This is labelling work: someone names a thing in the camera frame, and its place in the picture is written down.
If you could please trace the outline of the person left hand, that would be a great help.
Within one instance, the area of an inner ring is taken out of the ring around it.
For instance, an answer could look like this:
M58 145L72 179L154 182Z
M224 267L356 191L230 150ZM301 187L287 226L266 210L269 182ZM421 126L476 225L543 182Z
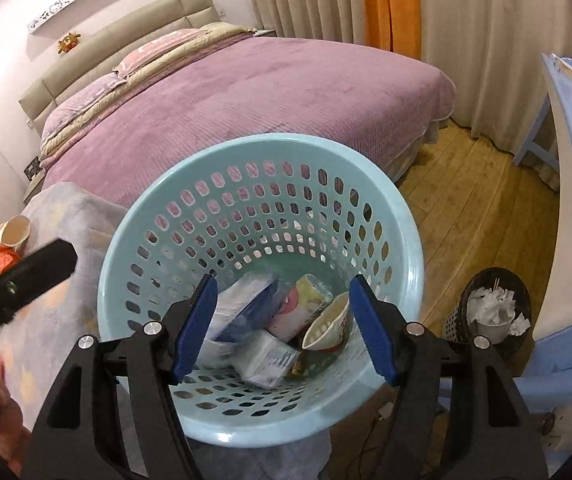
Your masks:
M30 438L31 432L24 426L20 406L0 379L0 456L18 478Z

